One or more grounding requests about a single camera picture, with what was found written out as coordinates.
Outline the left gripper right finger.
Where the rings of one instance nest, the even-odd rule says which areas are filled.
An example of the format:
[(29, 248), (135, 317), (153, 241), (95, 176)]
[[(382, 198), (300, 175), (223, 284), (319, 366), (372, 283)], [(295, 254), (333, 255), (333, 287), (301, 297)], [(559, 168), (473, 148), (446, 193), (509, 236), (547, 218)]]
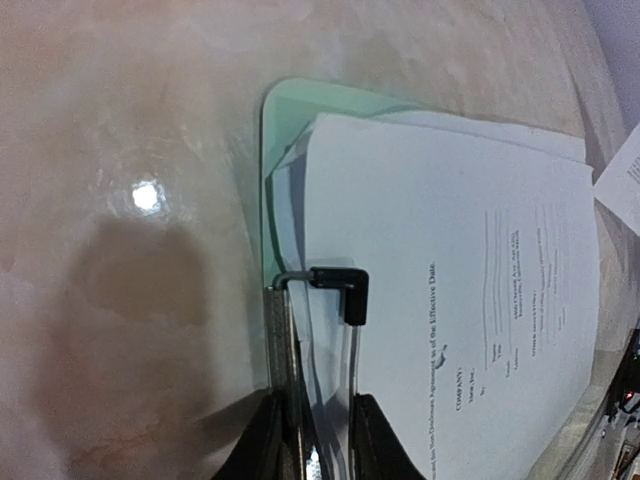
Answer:
[(410, 460), (373, 395), (354, 397), (353, 417), (355, 479), (425, 479)]

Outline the metal wire folder clip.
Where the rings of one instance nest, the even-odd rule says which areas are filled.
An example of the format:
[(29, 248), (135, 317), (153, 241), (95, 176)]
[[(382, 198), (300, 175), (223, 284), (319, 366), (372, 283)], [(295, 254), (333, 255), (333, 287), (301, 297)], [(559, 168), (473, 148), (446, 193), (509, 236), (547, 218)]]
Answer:
[(354, 479), (360, 329), (369, 276), (347, 267), (277, 275), (265, 290), (269, 368), (296, 479)]

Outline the printed paper sheet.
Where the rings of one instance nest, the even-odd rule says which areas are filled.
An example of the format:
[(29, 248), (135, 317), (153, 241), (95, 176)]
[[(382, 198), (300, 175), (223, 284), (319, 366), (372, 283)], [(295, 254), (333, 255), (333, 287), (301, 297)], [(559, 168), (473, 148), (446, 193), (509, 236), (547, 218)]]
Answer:
[(589, 384), (599, 254), (582, 163), (320, 116), (305, 255), (369, 274), (358, 386), (430, 479), (523, 479)]
[(280, 251), (369, 274), (365, 345), (579, 356), (594, 344), (591, 170), (574, 137), (411, 111), (321, 114), (270, 176)]

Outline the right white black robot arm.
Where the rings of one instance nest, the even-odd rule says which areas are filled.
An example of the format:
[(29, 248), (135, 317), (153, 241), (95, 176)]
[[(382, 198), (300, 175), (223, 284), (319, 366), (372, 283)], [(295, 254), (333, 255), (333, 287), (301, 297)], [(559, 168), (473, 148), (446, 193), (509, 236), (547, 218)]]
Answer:
[(639, 409), (639, 330), (632, 332), (622, 361), (611, 383), (605, 414), (612, 422), (619, 412), (634, 415)]

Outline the green translucent plastic folder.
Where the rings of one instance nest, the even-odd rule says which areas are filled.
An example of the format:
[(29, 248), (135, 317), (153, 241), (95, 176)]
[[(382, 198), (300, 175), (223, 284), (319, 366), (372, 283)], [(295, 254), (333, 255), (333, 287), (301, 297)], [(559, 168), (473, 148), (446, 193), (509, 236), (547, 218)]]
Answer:
[[(315, 118), (320, 114), (338, 114), (403, 119), (410, 111), (425, 108), (423, 104), (391, 96), (304, 78), (282, 80), (267, 92), (260, 119), (261, 253), (265, 286), (279, 273), (300, 269), (305, 260), (303, 226), (296, 227), (290, 235), (294, 251), (300, 256), (292, 266), (283, 260), (273, 220), (270, 176)], [(296, 305), (303, 309), (303, 316), (297, 320), (297, 331), (306, 389), (314, 403), (325, 401), (348, 390), (350, 328), (339, 317), (336, 293), (321, 295), (329, 308), (314, 317), (309, 308), (309, 288), (297, 282), (294, 289), (303, 293)]]

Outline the remaining printed paper stack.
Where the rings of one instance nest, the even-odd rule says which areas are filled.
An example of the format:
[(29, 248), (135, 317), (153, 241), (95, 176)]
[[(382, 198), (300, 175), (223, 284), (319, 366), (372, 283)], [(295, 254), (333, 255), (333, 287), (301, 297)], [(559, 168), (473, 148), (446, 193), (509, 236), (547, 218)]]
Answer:
[(636, 235), (640, 232), (640, 126), (637, 125), (594, 186), (594, 196)]

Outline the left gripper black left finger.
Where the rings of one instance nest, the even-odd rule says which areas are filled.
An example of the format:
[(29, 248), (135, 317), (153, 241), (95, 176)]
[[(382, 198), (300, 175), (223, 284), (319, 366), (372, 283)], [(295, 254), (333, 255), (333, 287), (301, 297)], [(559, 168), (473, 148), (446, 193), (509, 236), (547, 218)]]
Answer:
[(282, 440), (282, 395), (269, 393), (259, 403), (231, 454), (212, 480), (278, 479)]

